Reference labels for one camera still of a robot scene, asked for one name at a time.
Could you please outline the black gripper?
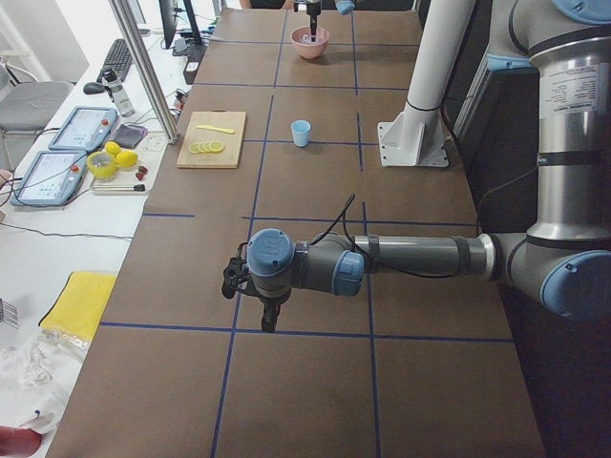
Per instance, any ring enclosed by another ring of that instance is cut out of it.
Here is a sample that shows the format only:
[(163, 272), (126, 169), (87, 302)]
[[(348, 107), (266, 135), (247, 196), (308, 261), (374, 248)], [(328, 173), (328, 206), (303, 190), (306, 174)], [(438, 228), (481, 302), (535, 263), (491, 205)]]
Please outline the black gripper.
[(316, 41), (317, 17), (321, 14), (321, 0), (306, 0), (305, 12), (309, 16), (310, 41)]
[(277, 298), (268, 298), (256, 289), (246, 265), (246, 257), (242, 253), (245, 245), (246, 242), (242, 242), (238, 246), (236, 255), (229, 260), (227, 266), (223, 269), (221, 293), (228, 300), (233, 299), (237, 292), (245, 296), (258, 298), (264, 304), (261, 329), (265, 333), (274, 333), (281, 312), (281, 305), (286, 302), (286, 294)]

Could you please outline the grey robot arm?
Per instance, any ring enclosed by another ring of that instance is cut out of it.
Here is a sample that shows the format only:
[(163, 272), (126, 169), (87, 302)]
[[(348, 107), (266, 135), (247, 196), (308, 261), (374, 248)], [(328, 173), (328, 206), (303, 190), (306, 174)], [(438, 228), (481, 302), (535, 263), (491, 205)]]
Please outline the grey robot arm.
[[(346, 15), (352, 12), (355, 8), (354, 1), (339, 1), (335, 0), (336, 10)], [(316, 41), (317, 29), (318, 29), (318, 16), (322, 12), (322, 1), (321, 0), (294, 0), (292, 6), (295, 12), (298, 11), (300, 6), (305, 6), (305, 12), (309, 16), (309, 38), (312, 43)]]
[(537, 220), (522, 234), (351, 236), (293, 241), (268, 228), (243, 242), (223, 272), (226, 298), (263, 304), (275, 329), (293, 289), (353, 296), (385, 268), (433, 279), (501, 281), (569, 320), (610, 310), (610, 226), (603, 217), (610, 157), (610, 5), (606, 1), (496, 1), (488, 67), (539, 74)]

